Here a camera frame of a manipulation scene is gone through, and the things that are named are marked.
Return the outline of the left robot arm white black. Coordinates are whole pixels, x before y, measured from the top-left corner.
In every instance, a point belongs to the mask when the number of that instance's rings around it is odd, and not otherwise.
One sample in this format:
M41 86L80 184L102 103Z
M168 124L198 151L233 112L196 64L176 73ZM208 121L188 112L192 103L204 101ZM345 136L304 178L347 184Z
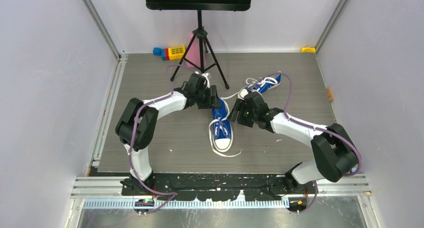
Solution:
M154 187L150 179L153 169L148 147L153 140L157 121L194 105L198 109L220 107L218 99L217 87L210 84L208 77L193 73L181 87L172 89L166 95L150 100L132 98L128 102L115 127L115 133L126 149L130 174L136 179L136 191L148 195Z

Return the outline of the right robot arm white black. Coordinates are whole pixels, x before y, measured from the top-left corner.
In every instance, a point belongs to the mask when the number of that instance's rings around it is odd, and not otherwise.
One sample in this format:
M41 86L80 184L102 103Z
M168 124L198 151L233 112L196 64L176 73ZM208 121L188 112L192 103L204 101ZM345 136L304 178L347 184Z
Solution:
M326 179L337 182L360 167L360 156L343 126L313 124L269 108L258 92L237 99L228 116L232 122L288 136L311 148L313 160L299 163L286 172L285 186L291 193L299 193L306 183Z

